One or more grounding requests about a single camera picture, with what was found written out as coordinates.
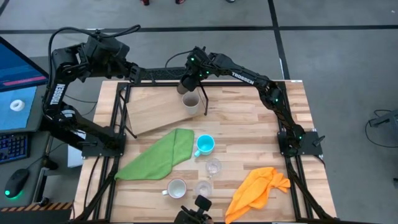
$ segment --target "white mug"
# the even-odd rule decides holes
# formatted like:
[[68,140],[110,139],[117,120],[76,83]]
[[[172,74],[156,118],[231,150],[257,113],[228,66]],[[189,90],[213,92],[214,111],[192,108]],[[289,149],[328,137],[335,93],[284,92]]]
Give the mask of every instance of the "white mug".
[[188,114],[193,115],[198,112],[200,96],[197,91],[187,92],[182,96],[182,103],[187,109]]
[[167,185],[167,190],[162,191],[162,195],[172,198],[181,198],[187,192],[187,184],[182,179],[173,179]]

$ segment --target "green towel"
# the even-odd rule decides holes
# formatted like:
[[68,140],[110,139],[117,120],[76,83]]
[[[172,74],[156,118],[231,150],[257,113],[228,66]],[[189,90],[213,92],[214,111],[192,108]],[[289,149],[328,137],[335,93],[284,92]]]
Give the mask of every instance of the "green towel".
[[114,178],[122,180],[160,180],[172,167],[190,159],[193,131],[175,129],[123,167]]

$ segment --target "blue mug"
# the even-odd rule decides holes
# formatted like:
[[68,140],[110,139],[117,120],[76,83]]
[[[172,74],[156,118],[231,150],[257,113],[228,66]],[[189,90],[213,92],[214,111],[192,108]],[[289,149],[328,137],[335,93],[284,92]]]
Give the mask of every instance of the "blue mug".
[[195,157],[199,157],[200,155],[209,155],[215,146],[215,142],[213,137],[208,134],[204,134],[199,136],[197,140],[198,150],[194,153]]

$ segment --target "monitor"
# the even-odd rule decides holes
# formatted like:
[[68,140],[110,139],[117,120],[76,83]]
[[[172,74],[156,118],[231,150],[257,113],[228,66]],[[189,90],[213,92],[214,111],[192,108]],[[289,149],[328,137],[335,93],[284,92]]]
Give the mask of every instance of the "monitor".
[[0,37],[0,92],[46,84],[48,73]]

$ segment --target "wooden table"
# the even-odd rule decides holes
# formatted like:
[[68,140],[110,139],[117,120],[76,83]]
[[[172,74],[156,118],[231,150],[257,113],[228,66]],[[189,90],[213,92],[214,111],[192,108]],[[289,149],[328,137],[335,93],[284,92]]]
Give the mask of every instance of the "wooden table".
[[[286,81],[285,83],[294,120],[307,131],[311,130],[314,126],[303,83],[301,81]],[[94,117],[94,122],[97,124],[109,125],[117,84],[117,81],[103,82]],[[131,100],[148,94],[151,91],[148,88],[154,87],[133,87]],[[112,222],[172,222],[180,211],[181,205],[196,210],[197,207],[194,205],[196,196],[193,189],[200,180],[208,180],[205,163],[209,158],[217,158],[222,163],[221,172],[208,180],[213,186],[213,193],[209,197],[213,205],[208,214],[217,222],[224,220],[231,197],[252,169],[271,166],[287,176],[285,161],[279,153],[277,143],[276,133],[279,128],[276,116],[262,105],[257,90],[251,86],[207,86],[205,88],[210,99],[207,116],[198,116],[170,124],[144,133],[138,139],[127,135],[126,151],[121,158],[119,168],[124,167],[156,140],[175,128],[194,130],[195,140],[201,134],[211,134],[216,142],[213,153],[197,159],[192,157],[175,166],[172,173],[163,180],[118,180],[111,215]],[[313,156],[302,156],[302,160],[309,191],[326,212],[335,216],[323,164]],[[84,161],[75,197],[76,215],[83,209],[88,177],[94,161],[95,158]],[[88,202],[98,189],[101,165],[102,158],[94,170]],[[181,178],[187,183],[188,192],[184,198],[172,199],[162,196],[161,191],[166,189],[168,182],[174,178]],[[108,193],[105,192],[103,198],[107,199],[107,197]],[[299,190],[298,198],[302,216],[305,217],[305,207]],[[104,202],[105,200],[101,204],[100,218],[103,218],[105,214],[106,203]],[[271,191],[268,204],[263,209],[251,210],[239,219],[241,222],[294,220],[290,192],[285,194],[277,189]]]

